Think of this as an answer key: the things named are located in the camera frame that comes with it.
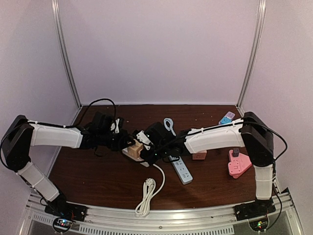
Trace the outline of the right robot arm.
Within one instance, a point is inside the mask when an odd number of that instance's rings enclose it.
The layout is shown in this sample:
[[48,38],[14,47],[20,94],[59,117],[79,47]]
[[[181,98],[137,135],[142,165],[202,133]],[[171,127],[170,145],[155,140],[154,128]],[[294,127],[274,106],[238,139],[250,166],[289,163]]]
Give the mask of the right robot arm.
[[244,147],[255,169],[257,201],[251,204],[250,210],[253,215],[261,216],[269,209],[275,162],[273,131],[253,112],[246,112],[244,117],[227,124],[191,128],[176,135],[156,122],[138,132],[136,139],[144,145],[140,156],[149,165],[168,156],[182,157],[204,150]]

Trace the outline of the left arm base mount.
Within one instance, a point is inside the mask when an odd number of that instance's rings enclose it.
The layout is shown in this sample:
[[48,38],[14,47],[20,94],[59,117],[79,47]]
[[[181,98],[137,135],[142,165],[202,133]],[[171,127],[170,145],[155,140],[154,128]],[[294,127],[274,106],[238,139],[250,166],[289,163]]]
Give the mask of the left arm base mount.
[[65,218],[71,221],[84,222],[87,213],[87,207],[72,203],[61,203],[46,201],[45,212],[54,216]]

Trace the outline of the blue-grey power strip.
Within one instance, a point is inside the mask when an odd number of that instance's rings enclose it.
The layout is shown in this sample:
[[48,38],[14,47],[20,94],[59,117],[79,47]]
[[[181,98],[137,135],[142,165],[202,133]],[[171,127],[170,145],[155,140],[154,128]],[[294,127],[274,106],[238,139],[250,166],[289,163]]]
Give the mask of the blue-grey power strip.
[[193,181],[193,177],[189,172],[187,166],[185,165],[184,161],[182,160],[182,158],[175,158],[169,156],[168,159],[170,160],[172,166],[174,167],[174,170],[176,171],[183,185],[189,184]]

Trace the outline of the pink cube socket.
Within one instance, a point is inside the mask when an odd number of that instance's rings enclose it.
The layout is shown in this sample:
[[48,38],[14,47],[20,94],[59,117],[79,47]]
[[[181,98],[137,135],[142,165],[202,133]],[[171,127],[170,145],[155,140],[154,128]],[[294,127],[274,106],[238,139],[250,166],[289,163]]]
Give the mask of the pink cube socket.
[[192,154],[192,160],[205,160],[207,151],[203,150]]

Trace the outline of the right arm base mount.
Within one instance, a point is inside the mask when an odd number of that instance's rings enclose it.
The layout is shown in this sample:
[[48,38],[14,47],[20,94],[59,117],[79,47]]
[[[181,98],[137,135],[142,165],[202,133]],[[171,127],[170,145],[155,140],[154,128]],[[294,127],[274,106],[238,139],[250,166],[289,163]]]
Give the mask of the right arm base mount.
[[258,200],[250,203],[242,203],[234,206],[234,212],[237,221],[252,219],[255,217],[265,216],[268,213],[276,211],[273,199]]

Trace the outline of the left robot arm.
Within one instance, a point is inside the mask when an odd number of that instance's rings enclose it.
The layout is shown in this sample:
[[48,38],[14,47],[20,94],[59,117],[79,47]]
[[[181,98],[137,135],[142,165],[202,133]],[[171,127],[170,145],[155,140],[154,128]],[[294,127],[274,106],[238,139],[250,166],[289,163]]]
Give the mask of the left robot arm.
[[135,141],[122,128],[123,119],[97,112],[85,126],[66,126],[28,120],[19,115],[3,136],[0,152],[4,166],[26,180],[41,196],[51,203],[51,209],[66,217],[70,206],[62,200],[59,189],[32,162],[29,151],[32,146],[60,146],[73,149],[107,147],[121,151]]

